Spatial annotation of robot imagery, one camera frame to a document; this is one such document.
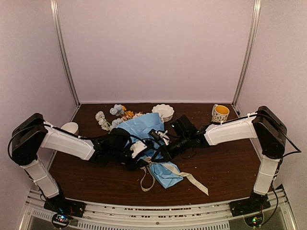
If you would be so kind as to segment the cream ribbon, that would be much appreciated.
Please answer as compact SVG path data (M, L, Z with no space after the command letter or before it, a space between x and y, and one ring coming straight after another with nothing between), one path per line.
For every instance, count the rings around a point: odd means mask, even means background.
M158 182L164 189L168 189L186 178L193 186L209 196L209 190L202 183L197 181L191 173L181 172L179 168L171 162L151 162L151 157L143 158L147 161L148 166L142 167L144 175L140 180L140 187L144 192L150 191L155 182ZM152 185L148 188L143 187L143 181L146 175L149 174L152 177Z

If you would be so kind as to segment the blue wrapping paper sheet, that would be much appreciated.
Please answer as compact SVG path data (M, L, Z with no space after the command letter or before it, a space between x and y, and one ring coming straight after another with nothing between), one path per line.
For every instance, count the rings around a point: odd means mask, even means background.
M139 139L150 140L152 137L149 132L152 129L165 131L165 125L158 113L147 113L121 123L113 121L112 125L114 128L122 128L129 134L136 136L137 138L131 138L133 143L139 141ZM178 175L180 173L179 168L171 162L153 163L146 170L165 189L183 180L183 177Z

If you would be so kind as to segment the orange flower stem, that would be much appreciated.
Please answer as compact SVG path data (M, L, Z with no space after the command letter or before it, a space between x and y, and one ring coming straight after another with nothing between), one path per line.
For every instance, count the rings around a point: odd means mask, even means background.
M134 118L137 118L137 117L144 115L143 112L135 113L133 111L127 110L125 106L122 106L121 112L122 112L121 113L122 114L121 119L123 121L131 120L131 119L134 119Z

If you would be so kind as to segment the blue hydrangea flower bunch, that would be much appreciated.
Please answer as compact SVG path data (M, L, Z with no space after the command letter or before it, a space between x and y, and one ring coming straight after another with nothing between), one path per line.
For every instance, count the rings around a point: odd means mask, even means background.
M119 124L123 123L123 119L122 119L124 115L123 105L115 104L112 108L110 108L109 112L111 115L118 117L117 119L112 121L111 125L113 127L117 127Z

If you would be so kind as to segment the white flower stem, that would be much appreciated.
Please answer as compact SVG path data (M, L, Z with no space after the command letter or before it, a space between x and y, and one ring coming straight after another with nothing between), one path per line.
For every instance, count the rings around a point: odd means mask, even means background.
M111 130L111 124L106 120L106 117L103 111L97 112L95 115L95 119L103 130L108 131L108 132Z

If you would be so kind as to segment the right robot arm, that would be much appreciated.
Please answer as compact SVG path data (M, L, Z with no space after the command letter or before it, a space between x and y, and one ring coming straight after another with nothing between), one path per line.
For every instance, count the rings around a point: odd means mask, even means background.
M283 185L295 213L307 204L307 120L304 115L279 114L287 134L302 153L294 154L287 143L288 156L280 168L275 186ZM130 205L179 206L222 202L248 197L256 181L260 159L254 149L257 140L236 140L213 147L188 150L174 159L180 170L189 172L206 187L201 192L188 180L164 189L156 183L147 193L132 195L122 202Z

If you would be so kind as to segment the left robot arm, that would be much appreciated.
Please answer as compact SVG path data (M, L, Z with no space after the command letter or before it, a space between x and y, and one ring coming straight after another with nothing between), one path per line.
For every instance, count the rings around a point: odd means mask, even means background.
M109 134L97 138L82 137L52 125L40 113L35 113L12 132L7 152L41 190L47 205L64 213L73 204L41 161L39 151L47 149L54 155L62 152L101 165L114 161L137 169L142 166L139 157L149 145L140 138L134 141L134 138L122 128L114 128Z

